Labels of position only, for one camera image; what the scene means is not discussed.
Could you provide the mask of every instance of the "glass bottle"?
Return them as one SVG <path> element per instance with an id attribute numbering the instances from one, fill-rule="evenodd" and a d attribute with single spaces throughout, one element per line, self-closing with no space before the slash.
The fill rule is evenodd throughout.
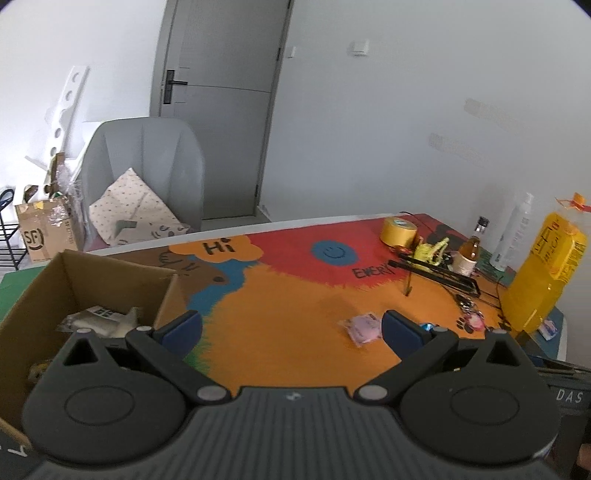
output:
<path id="1" fill-rule="evenodd" d="M 472 236 L 458 249 L 453 259 L 452 270 L 460 275 L 472 275 L 480 256 L 480 241 L 488 226 L 488 218 L 480 217 Z"/>

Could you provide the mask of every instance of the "yellow toy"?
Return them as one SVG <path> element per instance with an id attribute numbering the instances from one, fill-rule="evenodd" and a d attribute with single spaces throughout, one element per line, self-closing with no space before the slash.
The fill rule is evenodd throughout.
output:
<path id="1" fill-rule="evenodd" d="M 420 244 L 413 253 L 415 260 L 428 263 L 430 265 L 438 266 L 443 261 L 443 252 L 449 244 L 449 238 L 445 237 L 435 245 L 431 244 Z M 427 267 L 421 265 L 415 265 L 417 268 L 428 270 Z"/>

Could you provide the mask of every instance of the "yellow tape roll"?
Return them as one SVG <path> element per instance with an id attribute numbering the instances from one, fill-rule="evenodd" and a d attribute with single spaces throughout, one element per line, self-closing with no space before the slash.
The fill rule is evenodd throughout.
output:
<path id="1" fill-rule="evenodd" d="M 399 217 L 388 217 L 384 219 L 384 227 L 379 238 L 391 247 L 402 245 L 408 248 L 411 246 L 416 233 L 417 226 L 414 223 Z"/>

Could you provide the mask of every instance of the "light switch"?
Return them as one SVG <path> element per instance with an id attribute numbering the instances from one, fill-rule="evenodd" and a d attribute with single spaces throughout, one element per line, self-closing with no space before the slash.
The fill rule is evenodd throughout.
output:
<path id="1" fill-rule="evenodd" d="M 369 40 L 355 40 L 351 44 L 351 55 L 365 56 L 369 51 Z"/>

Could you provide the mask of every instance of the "orange paint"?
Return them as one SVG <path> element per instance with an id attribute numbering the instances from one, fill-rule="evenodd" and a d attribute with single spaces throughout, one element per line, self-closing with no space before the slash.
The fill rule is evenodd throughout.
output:
<path id="1" fill-rule="evenodd" d="M 221 263 L 228 260 L 250 262 L 258 260 L 262 255 L 262 250 L 253 245 L 251 239 L 246 235 L 175 244 L 170 245 L 168 248 L 173 253 L 195 255 L 197 258 L 210 263 Z"/>
<path id="2" fill-rule="evenodd" d="M 353 391 L 399 362 L 382 341 L 357 348 L 339 322 L 395 309 L 408 318 L 438 323 L 460 336 L 459 309 L 443 288 L 413 276 L 413 292 L 404 283 L 376 287 L 329 286 L 277 273 L 267 265 L 245 271 L 243 287 L 221 299 L 207 318 L 205 335 L 212 347 L 203 360 L 209 375 L 235 394 L 243 385 L 318 387 L 344 385 Z M 483 290 L 494 285 L 479 278 Z M 479 305 L 489 326 L 498 326 L 494 308 Z"/>

